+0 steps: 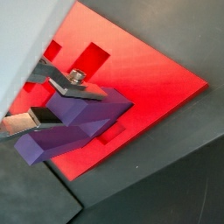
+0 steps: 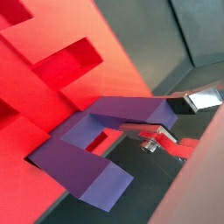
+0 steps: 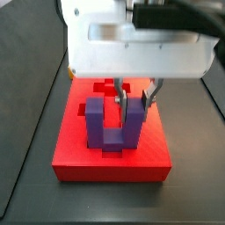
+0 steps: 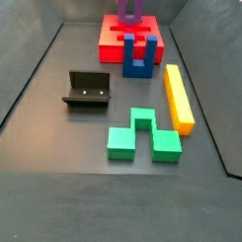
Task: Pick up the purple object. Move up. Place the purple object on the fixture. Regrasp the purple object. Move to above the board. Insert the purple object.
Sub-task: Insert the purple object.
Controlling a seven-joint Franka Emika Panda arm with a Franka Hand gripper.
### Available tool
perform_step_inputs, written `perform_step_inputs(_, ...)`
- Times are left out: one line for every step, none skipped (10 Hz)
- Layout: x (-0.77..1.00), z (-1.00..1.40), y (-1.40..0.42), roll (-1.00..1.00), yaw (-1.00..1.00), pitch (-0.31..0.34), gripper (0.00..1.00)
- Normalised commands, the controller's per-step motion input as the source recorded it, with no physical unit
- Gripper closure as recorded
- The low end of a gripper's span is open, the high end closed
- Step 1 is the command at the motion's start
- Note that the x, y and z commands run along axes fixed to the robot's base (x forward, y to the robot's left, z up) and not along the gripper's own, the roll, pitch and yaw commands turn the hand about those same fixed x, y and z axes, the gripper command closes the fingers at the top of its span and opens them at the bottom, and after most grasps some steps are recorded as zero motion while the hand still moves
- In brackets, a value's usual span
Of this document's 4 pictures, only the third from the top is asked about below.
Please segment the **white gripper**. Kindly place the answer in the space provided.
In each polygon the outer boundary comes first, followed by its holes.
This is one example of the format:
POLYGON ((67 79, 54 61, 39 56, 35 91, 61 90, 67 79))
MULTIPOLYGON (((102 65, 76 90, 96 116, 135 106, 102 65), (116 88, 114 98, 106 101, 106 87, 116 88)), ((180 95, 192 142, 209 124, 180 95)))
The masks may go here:
POLYGON ((201 77, 212 65, 216 38, 189 32, 137 30, 125 0, 61 0, 68 27, 69 68, 77 77, 113 77, 126 121, 127 93, 118 77, 151 77, 142 91, 144 119, 163 78, 201 77))

